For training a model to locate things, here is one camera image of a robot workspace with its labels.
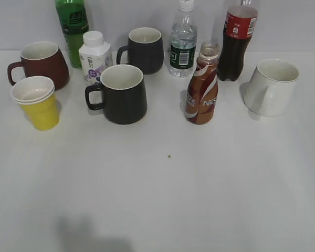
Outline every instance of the plastic bottle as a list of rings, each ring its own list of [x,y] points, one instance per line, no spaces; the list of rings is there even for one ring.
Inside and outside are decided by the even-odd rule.
[[[101,73],[113,65],[111,45],[104,41],[99,31],[88,31],[83,35],[84,44],[79,49],[84,81],[86,85],[100,82]]]
[[[62,31],[69,48],[72,67],[81,68],[79,48],[83,45],[83,34],[89,30],[84,0],[55,0]]]
[[[197,26],[194,19],[194,0],[179,0],[171,32],[169,72],[173,76],[188,77],[193,72],[197,42]]]
[[[192,123],[204,124],[214,115],[218,95],[217,43],[204,42],[199,53],[196,71],[188,87],[185,117]]]
[[[255,6],[257,0],[242,0],[241,5],[228,9],[223,31],[223,48],[217,69],[221,80],[235,81],[243,70],[244,54],[258,17]]]

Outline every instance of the nescafe bottle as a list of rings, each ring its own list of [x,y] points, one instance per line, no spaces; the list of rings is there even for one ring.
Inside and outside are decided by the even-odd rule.
[[[219,58],[217,74],[221,80],[235,81],[244,67],[244,54],[256,25],[258,11],[254,0],[243,0],[227,11],[223,31],[223,48]]]
[[[204,42],[199,53],[196,71],[188,87],[185,117],[195,124],[204,124],[214,115],[218,95],[217,44]]]

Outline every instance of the white wall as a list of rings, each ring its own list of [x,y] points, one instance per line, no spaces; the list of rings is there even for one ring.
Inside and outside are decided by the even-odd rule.
[[[196,0],[198,44],[222,38],[227,6],[237,0]],[[159,29],[165,46],[177,0],[86,0],[91,29],[104,33],[116,50],[130,30]],[[50,40],[66,48],[53,0],[0,0],[0,49]],[[315,0],[261,0],[250,51],[315,51]]]

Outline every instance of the stacked cups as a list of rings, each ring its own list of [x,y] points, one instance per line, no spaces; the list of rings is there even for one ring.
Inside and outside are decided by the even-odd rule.
[[[10,90],[37,130],[50,130],[59,122],[54,82],[44,76],[25,78]]]

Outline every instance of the mug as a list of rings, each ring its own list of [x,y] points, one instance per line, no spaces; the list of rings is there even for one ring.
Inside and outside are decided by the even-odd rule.
[[[51,79],[33,76],[12,86],[10,95],[37,130],[50,130],[59,122],[54,91],[55,85]]]
[[[284,60],[261,61],[246,88],[245,105],[264,117],[282,115],[293,95],[299,75],[299,70]]]
[[[147,111],[146,89],[142,71],[132,65],[116,65],[104,70],[101,83],[85,89],[85,100],[91,110],[102,109],[105,117],[117,124],[131,124]],[[102,102],[91,104],[89,93],[101,91]]]
[[[21,61],[8,66],[7,75],[11,85],[12,70],[23,67],[26,77],[45,76],[53,80],[55,89],[61,89],[69,81],[69,70],[63,54],[52,42],[42,41],[27,45],[20,54]]]
[[[122,53],[128,51],[129,64],[140,68],[144,75],[158,72],[164,60],[161,32],[142,27],[134,29],[128,36],[128,45],[118,50],[117,64],[120,64]]]

